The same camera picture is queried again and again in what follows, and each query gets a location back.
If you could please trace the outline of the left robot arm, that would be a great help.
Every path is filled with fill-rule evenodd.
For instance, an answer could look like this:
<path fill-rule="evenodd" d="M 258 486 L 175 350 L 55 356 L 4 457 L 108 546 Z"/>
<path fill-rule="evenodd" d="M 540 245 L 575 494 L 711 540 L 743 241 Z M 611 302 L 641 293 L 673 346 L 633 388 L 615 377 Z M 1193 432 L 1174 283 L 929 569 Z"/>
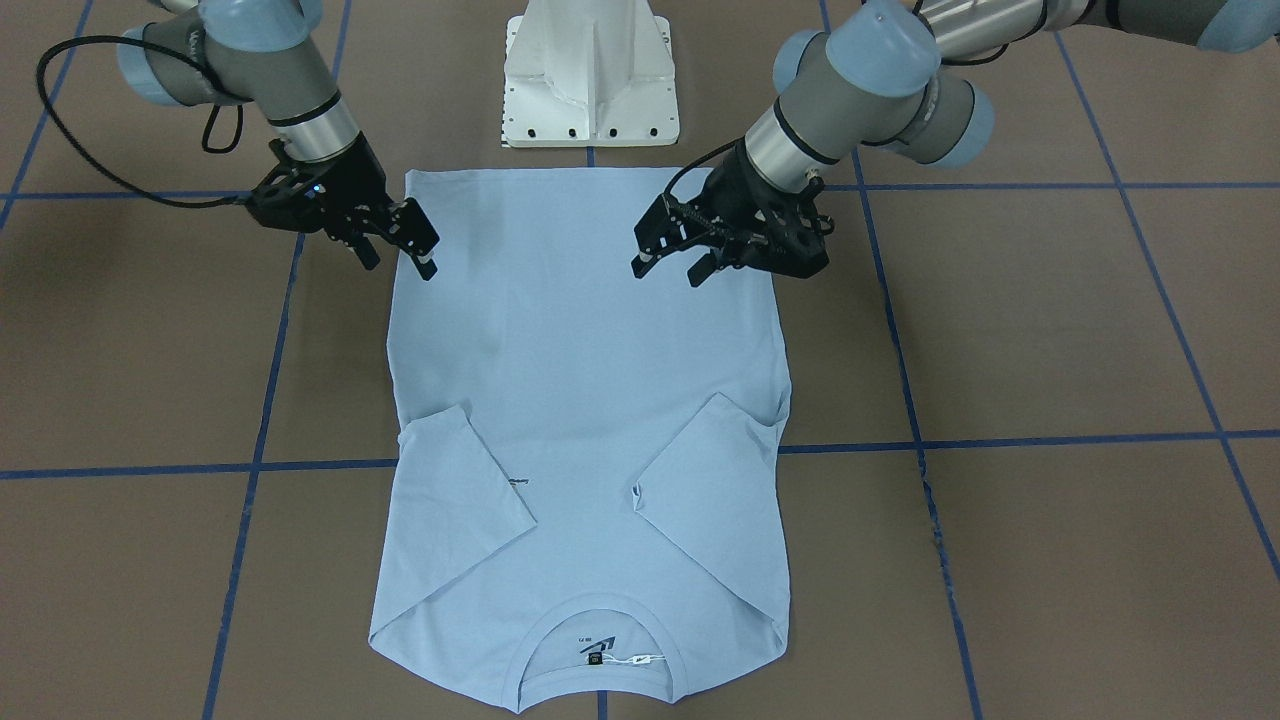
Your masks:
<path fill-rule="evenodd" d="M 1277 36 L 1275 1 L 865 1 L 828 31 L 788 38 L 774 59 L 776 99 L 745 136 L 712 151 L 700 192 L 668 184 L 635 225 L 636 277 L 704 247 L 687 281 L 727 268 L 809 278 L 828 265 L 832 220 L 817 209 L 826 173 L 854 149 L 923 167 L 972 161 L 995 110 L 957 67 L 992 61 L 1043 32 L 1093 26 L 1211 53 Z"/>

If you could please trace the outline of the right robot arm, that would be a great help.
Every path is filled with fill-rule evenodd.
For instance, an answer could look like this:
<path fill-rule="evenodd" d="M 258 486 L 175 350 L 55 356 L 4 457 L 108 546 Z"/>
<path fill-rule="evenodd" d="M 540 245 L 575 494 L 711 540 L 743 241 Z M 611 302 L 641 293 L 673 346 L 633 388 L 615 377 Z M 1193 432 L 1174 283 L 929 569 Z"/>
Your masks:
<path fill-rule="evenodd" d="M 170 18 L 129 29 L 116 50 L 125 82 L 169 106 L 255 104 L 275 138 L 275 167 L 244 205 L 266 228 L 324 232 L 366 269 L 372 237 L 436 273 L 438 233 L 413 199 L 394 201 L 366 136 L 312 41 L 319 1 L 168 1 Z"/>

